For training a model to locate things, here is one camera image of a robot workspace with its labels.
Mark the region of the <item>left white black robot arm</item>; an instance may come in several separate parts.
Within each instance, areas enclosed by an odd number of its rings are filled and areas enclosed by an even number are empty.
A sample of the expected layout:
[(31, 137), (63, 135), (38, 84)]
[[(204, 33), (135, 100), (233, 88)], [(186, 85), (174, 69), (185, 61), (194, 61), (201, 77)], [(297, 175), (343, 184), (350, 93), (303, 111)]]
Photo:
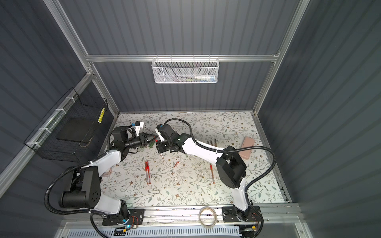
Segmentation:
[[(100, 183), (102, 175), (113, 166), (156, 140), (156, 135), (143, 133), (142, 128), (142, 122), (114, 128), (107, 137), (108, 145), (100, 157), (69, 167), (52, 181), (44, 195), (46, 209), (58, 215), (96, 214), (126, 224), (132, 217), (126, 202), (103, 194)], [(61, 179), (65, 179), (66, 187), (59, 199), (60, 208), (57, 209), (50, 203), (50, 194)]]

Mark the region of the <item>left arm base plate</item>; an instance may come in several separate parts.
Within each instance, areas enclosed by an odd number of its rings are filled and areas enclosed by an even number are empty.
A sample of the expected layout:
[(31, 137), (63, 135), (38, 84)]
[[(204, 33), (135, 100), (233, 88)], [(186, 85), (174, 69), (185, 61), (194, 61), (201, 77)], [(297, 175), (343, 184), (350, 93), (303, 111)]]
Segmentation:
[(144, 209), (121, 210), (118, 214), (108, 215), (103, 219), (103, 226), (122, 226), (123, 224), (138, 226), (142, 225), (144, 219)]

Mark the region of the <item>green pen cap one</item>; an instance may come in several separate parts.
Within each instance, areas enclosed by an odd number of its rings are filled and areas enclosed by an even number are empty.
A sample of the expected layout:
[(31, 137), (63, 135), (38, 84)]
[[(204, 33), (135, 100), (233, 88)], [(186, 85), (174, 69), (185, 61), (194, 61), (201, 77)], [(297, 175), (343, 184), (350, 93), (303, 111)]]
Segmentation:
[(155, 142), (154, 141), (152, 141), (148, 146), (149, 146), (149, 148), (152, 148), (153, 146), (154, 146), (154, 144), (155, 144)]

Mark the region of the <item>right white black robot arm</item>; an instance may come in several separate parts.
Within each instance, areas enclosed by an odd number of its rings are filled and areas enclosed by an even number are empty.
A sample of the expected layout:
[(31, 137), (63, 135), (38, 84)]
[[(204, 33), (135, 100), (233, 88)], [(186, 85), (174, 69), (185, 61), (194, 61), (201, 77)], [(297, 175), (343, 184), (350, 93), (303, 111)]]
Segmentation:
[[(168, 125), (170, 121), (179, 121), (189, 127), (189, 133), (178, 134)], [(159, 141), (156, 143), (159, 154), (164, 152), (181, 152), (187, 155), (197, 156), (216, 166), (220, 180), (224, 185), (231, 189), (234, 203), (233, 207), (236, 216), (240, 221), (248, 221), (252, 213), (259, 215), (252, 203), (250, 203), (248, 190), (251, 185), (264, 178), (269, 174), (276, 165), (275, 153), (268, 147), (249, 146), (236, 149), (232, 146), (219, 148), (208, 145), (197, 140), (192, 132), (191, 125), (182, 119), (168, 119), (164, 124), (160, 124), (155, 129)], [(239, 152), (251, 150), (264, 150), (272, 155), (270, 167), (260, 176), (246, 183), (247, 166)]]

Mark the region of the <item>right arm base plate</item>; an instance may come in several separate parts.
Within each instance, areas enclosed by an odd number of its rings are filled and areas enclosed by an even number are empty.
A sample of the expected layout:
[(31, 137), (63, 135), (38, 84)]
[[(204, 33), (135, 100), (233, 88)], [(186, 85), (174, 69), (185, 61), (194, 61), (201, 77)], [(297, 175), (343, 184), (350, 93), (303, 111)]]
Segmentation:
[(259, 223), (263, 216), (259, 206), (250, 205), (247, 210), (241, 211), (235, 206), (222, 207), (222, 216), (225, 223), (254, 222)]

